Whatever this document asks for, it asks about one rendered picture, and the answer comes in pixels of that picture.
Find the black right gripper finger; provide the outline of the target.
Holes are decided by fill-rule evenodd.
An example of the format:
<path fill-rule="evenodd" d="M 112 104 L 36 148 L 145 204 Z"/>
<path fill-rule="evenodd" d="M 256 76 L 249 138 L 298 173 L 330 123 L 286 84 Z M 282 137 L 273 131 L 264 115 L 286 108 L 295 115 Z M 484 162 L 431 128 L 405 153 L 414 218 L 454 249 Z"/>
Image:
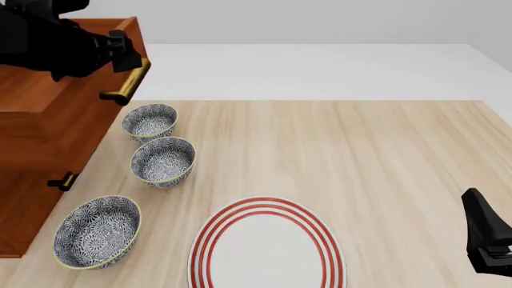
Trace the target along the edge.
<path fill-rule="evenodd" d="M 512 246 L 512 227 L 490 206 L 475 188 L 462 196 L 467 223 L 467 249 Z"/>

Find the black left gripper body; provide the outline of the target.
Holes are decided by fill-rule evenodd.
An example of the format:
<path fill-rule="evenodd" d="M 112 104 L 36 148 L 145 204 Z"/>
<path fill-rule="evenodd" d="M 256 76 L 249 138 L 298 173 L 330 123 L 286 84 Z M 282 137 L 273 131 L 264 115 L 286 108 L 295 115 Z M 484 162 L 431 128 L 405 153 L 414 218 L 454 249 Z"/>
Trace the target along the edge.
<path fill-rule="evenodd" d="M 126 33 L 122 30 L 111 30 L 109 35 L 92 33 L 97 64 L 104 66 L 112 62 L 120 66 L 126 56 Z"/>

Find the long brass drawer handle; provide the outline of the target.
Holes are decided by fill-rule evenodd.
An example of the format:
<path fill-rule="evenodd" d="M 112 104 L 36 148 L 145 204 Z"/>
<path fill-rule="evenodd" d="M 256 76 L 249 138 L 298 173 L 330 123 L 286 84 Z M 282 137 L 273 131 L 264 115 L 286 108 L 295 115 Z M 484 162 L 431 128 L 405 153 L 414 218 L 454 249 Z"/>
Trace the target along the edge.
<path fill-rule="evenodd" d="M 150 60 L 148 58 L 142 58 L 142 66 L 133 69 L 124 83 L 117 91 L 113 92 L 101 92 L 99 98 L 101 100 L 111 100 L 116 102 L 120 106 L 126 106 L 134 96 L 137 88 L 139 88 L 142 80 L 146 76 L 147 72 L 151 67 Z"/>

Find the white plate with red rings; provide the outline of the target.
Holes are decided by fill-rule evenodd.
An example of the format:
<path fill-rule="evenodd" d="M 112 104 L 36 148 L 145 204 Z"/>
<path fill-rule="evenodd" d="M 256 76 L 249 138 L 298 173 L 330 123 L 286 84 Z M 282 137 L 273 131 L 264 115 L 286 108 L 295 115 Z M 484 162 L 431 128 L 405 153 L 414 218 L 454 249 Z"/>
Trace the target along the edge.
<path fill-rule="evenodd" d="M 300 203 L 250 196 L 211 215 L 190 247 L 189 288 L 347 288 L 334 232 Z"/>

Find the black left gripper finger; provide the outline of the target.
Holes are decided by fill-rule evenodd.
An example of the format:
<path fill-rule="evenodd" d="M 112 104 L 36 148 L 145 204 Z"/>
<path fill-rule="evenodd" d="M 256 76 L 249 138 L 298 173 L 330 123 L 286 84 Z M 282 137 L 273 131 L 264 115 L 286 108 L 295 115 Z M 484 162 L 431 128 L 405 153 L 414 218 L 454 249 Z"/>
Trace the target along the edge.
<path fill-rule="evenodd" d="M 134 48 L 132 40 L 128 37 L 123 37 L 121 40 L 121 52 L 120 55 L 124 58 L 138 58 L 139 53 Z"/>
<path fill-rule="evenodd" d="M 142 66 L 142 57 L 138 52 L 116 54 L 112 59 L 113 72 L 121 73 Z"/>

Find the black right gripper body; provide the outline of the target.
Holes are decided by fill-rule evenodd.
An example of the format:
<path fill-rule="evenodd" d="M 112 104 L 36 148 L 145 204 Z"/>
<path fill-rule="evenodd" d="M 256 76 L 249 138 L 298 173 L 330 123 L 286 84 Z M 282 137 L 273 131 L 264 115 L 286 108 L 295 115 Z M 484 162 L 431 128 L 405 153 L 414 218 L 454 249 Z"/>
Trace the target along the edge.
<path fill-rule="evenodd" d="M 491 243 L 468 239 L 466 252 L 476 273 L 512 275 L 512 239 Z"/>

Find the patterned black white bowl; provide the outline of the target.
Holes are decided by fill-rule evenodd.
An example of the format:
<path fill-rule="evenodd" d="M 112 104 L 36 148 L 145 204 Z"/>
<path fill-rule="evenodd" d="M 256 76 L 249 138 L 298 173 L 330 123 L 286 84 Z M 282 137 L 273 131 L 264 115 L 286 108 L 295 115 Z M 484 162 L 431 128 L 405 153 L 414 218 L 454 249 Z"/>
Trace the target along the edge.
<path fill-rule="evenodd" d="M 195 160 L 195 148 L 184 138 L 156 138 L 137 148 L 130 160 L 130 171 L 148 186 L 171 188 L 190 175 Z"/>
<path fill-rule="evenodd" d="M 73 210 L 57 228 L 53 256 L 72 270 L 107 268 L 133 249 L 141 223 L 141 209 L 130 198 L 94 198 Z"/>
<path fill-rule="evenodd" d="M 170 105 L 149 104 L 129 112 L 122 120 L 122 128 L 138 143 L 172 136 L 178 122 L 178 112 Z"/>

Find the wooden drawer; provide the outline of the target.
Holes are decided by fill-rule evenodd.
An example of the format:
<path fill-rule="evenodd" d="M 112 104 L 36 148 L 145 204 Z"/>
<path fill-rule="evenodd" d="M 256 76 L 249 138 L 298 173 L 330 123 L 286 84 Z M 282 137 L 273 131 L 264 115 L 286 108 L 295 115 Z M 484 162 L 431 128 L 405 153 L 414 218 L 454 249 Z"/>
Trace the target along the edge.
<path fill-rule="evenodd" d="M 76 22 L 98 34 L 123 30 L 148 58 L 135 17 Z M 117 91 L 131 71 L 116 74 L 107 64 L 55 82 L 47 72 L 0 66 L 0 170 L 81 170 L 123 107 L 99 93 Z"/>

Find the wooden cabinet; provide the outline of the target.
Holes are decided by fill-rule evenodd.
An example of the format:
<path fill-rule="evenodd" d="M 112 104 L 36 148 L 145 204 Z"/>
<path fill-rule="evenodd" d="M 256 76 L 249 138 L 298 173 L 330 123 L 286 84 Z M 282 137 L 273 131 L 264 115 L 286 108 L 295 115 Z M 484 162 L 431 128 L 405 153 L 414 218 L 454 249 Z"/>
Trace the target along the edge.
<path fill-rule="evenodd" d="M 47 182 L 66 173 L 0 170 L 0 258 L 20 258 L 27 252 L 64 193 Z"/>

